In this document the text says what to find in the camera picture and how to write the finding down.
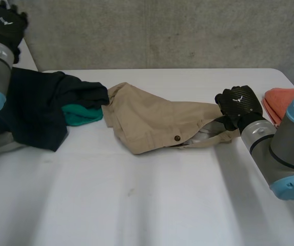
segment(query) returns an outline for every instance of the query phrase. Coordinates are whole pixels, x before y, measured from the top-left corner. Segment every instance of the gray wall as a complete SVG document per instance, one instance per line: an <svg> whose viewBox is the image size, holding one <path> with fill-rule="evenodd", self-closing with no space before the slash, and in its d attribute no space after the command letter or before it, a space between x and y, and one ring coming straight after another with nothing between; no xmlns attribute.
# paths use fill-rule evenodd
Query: gray wall
<svg viewBox="0 0 294 246"><path fill-rule="evenodd" d="M11 0L39 70L276 68L294 83L294 0Z"/></svg>

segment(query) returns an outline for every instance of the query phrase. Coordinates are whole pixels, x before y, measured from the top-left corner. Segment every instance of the tabletop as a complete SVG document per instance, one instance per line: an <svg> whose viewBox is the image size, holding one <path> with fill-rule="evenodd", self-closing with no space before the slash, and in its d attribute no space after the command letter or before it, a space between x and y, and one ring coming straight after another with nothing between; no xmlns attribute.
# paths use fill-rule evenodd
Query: tabletop
<svg viewBox="0 0 294 246"><path fill-rule="evenodd" d="M232 86L259 99L294 88L274 69L64 72L173 101L213 103ZM240 138L132 155L103 120L68 129L55 153L0 156L0 246L294 245L294 201L272 194Z"/></svg>

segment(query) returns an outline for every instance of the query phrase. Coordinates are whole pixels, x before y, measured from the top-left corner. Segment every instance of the khaki pants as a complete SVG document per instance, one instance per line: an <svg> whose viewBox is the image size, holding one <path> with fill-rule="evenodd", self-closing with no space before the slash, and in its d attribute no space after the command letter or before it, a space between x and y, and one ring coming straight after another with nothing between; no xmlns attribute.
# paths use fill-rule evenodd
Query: khaki pants
<svg viewBox="0 0 294 246"><path fill-rule="evenodd" d="M108 127L133 153L173 147L192 138L204 125L221 117L216 104L168 101L122 83L108 90L110 104L102 106ZM215 137L178 148L203 148L230 142L239 131L225 131Z"/></svg>

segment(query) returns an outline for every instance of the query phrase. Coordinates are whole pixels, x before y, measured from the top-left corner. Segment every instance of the cloth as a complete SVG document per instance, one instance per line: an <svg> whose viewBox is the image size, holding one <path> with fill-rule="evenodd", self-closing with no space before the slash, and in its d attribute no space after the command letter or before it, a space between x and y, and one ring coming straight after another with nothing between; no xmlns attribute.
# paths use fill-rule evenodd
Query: cloth
<svg viewBox="0 0 294 246"><path fill-rule="evenodd" d="M225 131L226 129L223 123L213 120L210 123L207 123L202 129L200 129L191 139L185 141L183 145L196 144L211 137L215 137Z"/></svg>
<svg viewBox="0 0 294 246"><path fill-rule="evenodd" d="M225 131L201 142L183 145L207 123L221 117L216 104L168 101L128 83L108 90L110 104L102 106L104 119L133 153L162 147L202 148L230 142L239 131Z"/></svg>
<svg viewBox="0 0 294 246"><path fill-rule="evenodd" d="M81 126L101 120L102 109L86 109L79 104L68 104L61 107L68 126Z"/></svg>
<svg viewBox="0 0 294 246"><path fill-rule="evenodd" d="M274 88L265 92L262 104L275 126L280 125L293 100L294 89Z"/></svg>
<svg viewBox="0 0 294 246"><path fill-rule="evenodd" d="M99 109L109 103L107 89L63 72L40 73L13 68L7 101L0 110L0 132L16 142L56 151L67 136L62 106Z"/></svg>

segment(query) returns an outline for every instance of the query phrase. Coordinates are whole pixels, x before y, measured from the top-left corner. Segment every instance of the folded orange cloth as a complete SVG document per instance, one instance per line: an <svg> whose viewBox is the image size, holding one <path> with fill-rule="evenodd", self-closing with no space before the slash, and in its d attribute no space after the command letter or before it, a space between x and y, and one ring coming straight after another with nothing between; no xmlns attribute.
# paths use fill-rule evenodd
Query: folded orange cloth
<svg viewBox="0 0 294 246"><path fill-rule="evenodd" d="M265 92L262 104L274 125L280 125L293 99L294 89L274 88Z"/></svg>

